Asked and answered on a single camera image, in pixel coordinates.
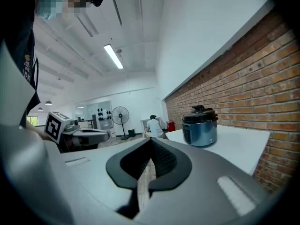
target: fan base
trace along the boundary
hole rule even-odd
[[[121,140],[126,140],[128,138],[129,138],[129,135],[125,135],[125,136],[120,137]]]

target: seated person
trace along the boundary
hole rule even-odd
[[[155,119],[155,115],[150,116],[150,120],[146,126],[146,137],[164,137],[164,132],[161,129],[159,122]]]

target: brick wall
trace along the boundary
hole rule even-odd
[[[300,160],[299,63],[293,31],[272,10],[166,99],[169,119],[181,129],[181,117],[203,104],[215,109],[218,124],[270,131],[254,177],[277,190]]]

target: fluorescent light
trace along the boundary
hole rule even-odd
[[[112,46],[110,44],[105,45],[104,49],[107,51],[108,55],[111,57],[113,62],[117,65],[118,69],[123,69],[123,65],[121,64],[120,60],[118,59],[116,53],[114,52]]]
[[[50,106],[50,105],[52,105],[52,102],[51,102],[51,101],[46,101],[46,102],[45,102],[45,105]]]

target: pedestal fan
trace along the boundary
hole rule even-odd
[[[124,135],[120,138],[122,140],[128,139],[129,135],[125,135],[123,124],[129,119],[129,112],[125,107],[116,107],[112,111],[112,120],[118,125],[122,125]]]

